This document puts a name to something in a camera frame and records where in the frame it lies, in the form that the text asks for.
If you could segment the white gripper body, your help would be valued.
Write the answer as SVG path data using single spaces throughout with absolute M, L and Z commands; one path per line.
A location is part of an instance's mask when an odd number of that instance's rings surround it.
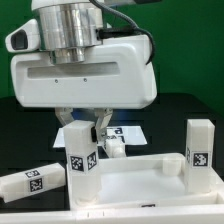
M 157 96 L 145 35 L 110 38 L 86 50 L 82 63 L 54 65 L 47 52 L 11 61 L 15 95 L 24 107 L 141 109 Z

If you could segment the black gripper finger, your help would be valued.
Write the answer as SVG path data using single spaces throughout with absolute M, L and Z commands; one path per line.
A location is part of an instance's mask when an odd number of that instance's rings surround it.
M 95 108 L 94 114 L 97 117 L 97 122 L 91 129 L 92 137 L 97 143 L 103 143 L 107 138 L 107 126 L 113 115 L 113 110 L 111 108 Z
M 62 126 L 65 126 L 73 121 L 72 108 L 56 108 L 55 115 Z

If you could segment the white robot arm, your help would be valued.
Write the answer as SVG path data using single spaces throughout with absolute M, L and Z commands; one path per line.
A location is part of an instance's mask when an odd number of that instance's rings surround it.
M 5 39 L 11 76 L 25 107 L 93 109 L 97 139 L 115 109 L 141 109 L 157 95 L 150 32 L 114 10 L 116 0 L 32 0 L 35 17 Z

